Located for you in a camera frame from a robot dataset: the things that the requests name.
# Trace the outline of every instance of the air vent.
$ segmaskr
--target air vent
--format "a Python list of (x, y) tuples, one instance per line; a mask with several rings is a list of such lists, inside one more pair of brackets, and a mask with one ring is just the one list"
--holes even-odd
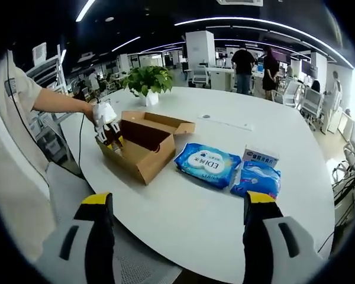
[(249, 5), (249, 6), (263, 6), (263, 0), (217, 0), (221, 5)]

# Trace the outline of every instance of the blue wet wipes package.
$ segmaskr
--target blue wet wipes package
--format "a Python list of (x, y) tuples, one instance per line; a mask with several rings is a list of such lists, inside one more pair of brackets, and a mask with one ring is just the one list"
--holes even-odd
[(247, 191), (265, 193), (276, 199), (280, 191), (280, 171), (262, 162), (245, 161), (230, 192), (245, 197)]
[(182, 172), (223, 189), (229, 185), (241, 158), (216, 148), (188, 143), (174, 161)]

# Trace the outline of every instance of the ceiling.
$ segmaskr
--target ceiling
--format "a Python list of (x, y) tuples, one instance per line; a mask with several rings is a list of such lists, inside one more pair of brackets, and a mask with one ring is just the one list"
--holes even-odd
[[(48, 54), (52, 56), (56, 53), (56, 45), (60, 43), (67, 50), (63, 67), (68, 74), (74, 67), (89, 66), (93, 60), (95, 63), (114, 60), (121, 53), (138, 53), (180, 42), (187, 32), (207, 29), (214, 33), (215, 38), (259, 41), (295, 51), (315, 51), (318, 48), (339, 64), (347, 66), (332, 50), (317, 41), (268, 23), (227, 19), (174, 26), (178, 22), (200, 18), (248, 17), (278, 22), (304, 31), (324, 41), (355, 65), (355, 52), (350, 41), (339, 31), (336, 21), (320, 0), (264, 0), (263, 7), (220, 5), (216, 0), (96, 0), (83, 20), (75, 22), (85, 3), (86, 0), (61, 0), (52, 4), (49, 1), (31, 0), (23, 4), (21, 21), (13, 26), (15, 44), (12, 48), (16, 64), (24, 70), (30, 69), (33, 65), (31, 49), (34, 46), (46, 41)], [(108, 17), (114, 17), (114, 20), (105, 22)], [(138, 36), (141, 37), (139, 40), (111, 52)], [(225, 44), (239, 42), (215, 43), (218, 47), (224, 47)], [(87, 52), (93, 52), (95, 56), (87, 62), (78, 63), (81, 54)]]

